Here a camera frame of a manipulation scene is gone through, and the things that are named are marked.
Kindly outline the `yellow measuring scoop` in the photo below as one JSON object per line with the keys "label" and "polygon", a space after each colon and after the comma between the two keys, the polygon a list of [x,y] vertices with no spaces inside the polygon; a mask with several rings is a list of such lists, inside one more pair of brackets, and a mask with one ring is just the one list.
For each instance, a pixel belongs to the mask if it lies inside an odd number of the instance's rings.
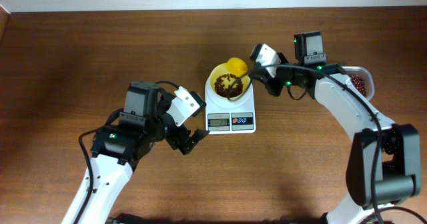
{"label": "yellow measuring scoop", "polygon": [[226,69],[232,75],[240,77],[248,71],[248,66],[243,60],[237,57],[232,57],[226,62]]}

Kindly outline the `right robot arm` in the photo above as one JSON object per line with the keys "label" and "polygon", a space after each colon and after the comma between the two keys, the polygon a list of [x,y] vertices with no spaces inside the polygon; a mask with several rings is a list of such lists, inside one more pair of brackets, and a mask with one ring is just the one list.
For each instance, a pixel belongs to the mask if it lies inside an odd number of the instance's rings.
{"label": "right robot arm", "polygon": [[294,35],[296,64],[270,46],[257,44],[250,59],[250,79],[279,96],[296,85],[323,105],[352,142],[346,169],[347,194],[321,217],[321,223],[383,223],[383,211],[421,192],[420,136],[411,124],[386,117],[354,87],[346,69],[328,63],[318,31]]}

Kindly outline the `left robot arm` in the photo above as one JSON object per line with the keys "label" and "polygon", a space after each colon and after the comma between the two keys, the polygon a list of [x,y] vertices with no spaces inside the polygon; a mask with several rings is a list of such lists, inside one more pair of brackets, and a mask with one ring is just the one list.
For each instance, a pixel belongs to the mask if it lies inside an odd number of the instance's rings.
{"label": "left robot arm", "polygon": [[93,144],[82,149],[87,169],[63,222],[105,223],[139,161],[156,143],[167,141],[187,155],[208,135],[205,129],[191,132],[184,125],[205,106],[198,93],[182,86],[169,93],[161,81],[132,81],[125,105],[89,132]]}

